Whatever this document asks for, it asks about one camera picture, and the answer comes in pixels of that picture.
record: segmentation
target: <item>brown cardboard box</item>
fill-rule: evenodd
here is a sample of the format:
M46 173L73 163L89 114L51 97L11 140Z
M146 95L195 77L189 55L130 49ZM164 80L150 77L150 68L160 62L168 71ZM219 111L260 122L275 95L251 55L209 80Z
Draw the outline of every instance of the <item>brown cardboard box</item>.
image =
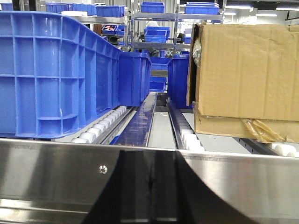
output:
M195 131L299 142L299 26L195 25L192 35Z

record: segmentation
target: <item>wall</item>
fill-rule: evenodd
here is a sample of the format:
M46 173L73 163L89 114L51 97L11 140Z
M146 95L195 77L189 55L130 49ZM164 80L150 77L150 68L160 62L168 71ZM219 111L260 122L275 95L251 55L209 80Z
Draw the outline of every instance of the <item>wall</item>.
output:
M287 18L287 11L278 10L258 10L254 8L252 12L248 9L227 9L226 12L234 12L236 15L226 15L224 24L289 24L285 21ZM261 17L256 14L276 14L277 17ZM289 18L298 17L299 13L291 11Z

